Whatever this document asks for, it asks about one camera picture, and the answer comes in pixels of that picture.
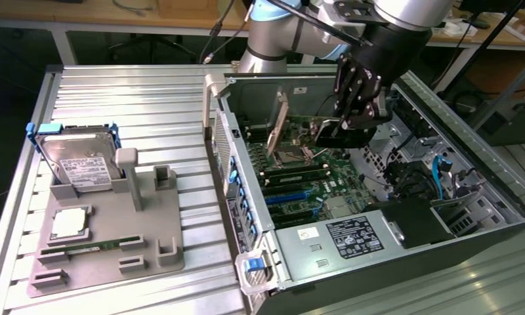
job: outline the black chair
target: black chair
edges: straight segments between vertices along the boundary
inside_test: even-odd
[[[182,36],[177,36],[177,42],[173,42],[165,38],[166,35],[157,35],[157,34],[144,34],[137,36],[136,34],[130,34],[130,40],[125,41],[124,43],[118,43],[108,48],[108,55],[112,61],[118,59],[118,55],[116,52],[120,49],[125,49],[132,46],[137,46],[142,43],[149,43],[149,63],[154,63],[154,52],[157,44],[162,44],[174,50],[180,51],[181,53],[186,54],[190,59],[190,63],[197,63],[197,55],[180,43],[182,42]]]

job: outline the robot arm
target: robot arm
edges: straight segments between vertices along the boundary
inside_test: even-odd
[[[317,137],[327,139],[320,142],[332,147],[355,148],[367,145],[376,126],[392,119],[385,94],[395,79],[408,71],[432,36],[431,27],[443,21],[453,0],[375,0],[372,5],[333,0],[315,3],[309,9],[298,9],[300,0],[256,1],[256,21],[240,71],[284,72],[288,50],[340,57],[335,82],[335,116],[340,119],[321,128]],[[273,14],[265,16],[273,19],[261,21],[264,14],[257,9],[265,8],[273,8]],[[270,32],[264,29],[278,23],[289,27]],[[293,25],[301,25],[303,31]],[[293,40],[296,49],[288,45]]]

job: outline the aluminum workbench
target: aluminum workbench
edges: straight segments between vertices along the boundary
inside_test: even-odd
[[[333,68],[293,66],[290,71],[331,72]],[[200,128],[202,80],[214,72],[230,72],[230,68],[70,66],[45,75],[34,123],[114,121],[122,147],[138,149],[137,171],[162,163],[176,170],[185,269],[36,299],[26,296],[52,179],[26,141],[0,223],[0,314],[245,312]],[[496,313],[525,314],[525,232],[461,265],[312,312]]]

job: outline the hard drive label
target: hard drive label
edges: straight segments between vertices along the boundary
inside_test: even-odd
[[[105,159],[102,157],[61,159],[60,164],[74,187],[110,184],[110,175],[108,174]]]
[[[384,249],[367,217],[329,223],[327,228],[333,238],[336,249],[344,259]]]

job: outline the hard drive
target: hard drive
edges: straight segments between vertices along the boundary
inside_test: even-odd
[[[94,192],[110,189],[110,181],[122,178],[114,164],[120,147],[114,124],[92,127],[41,124],[34,144],[57,184],[72,184],[78,192]]]

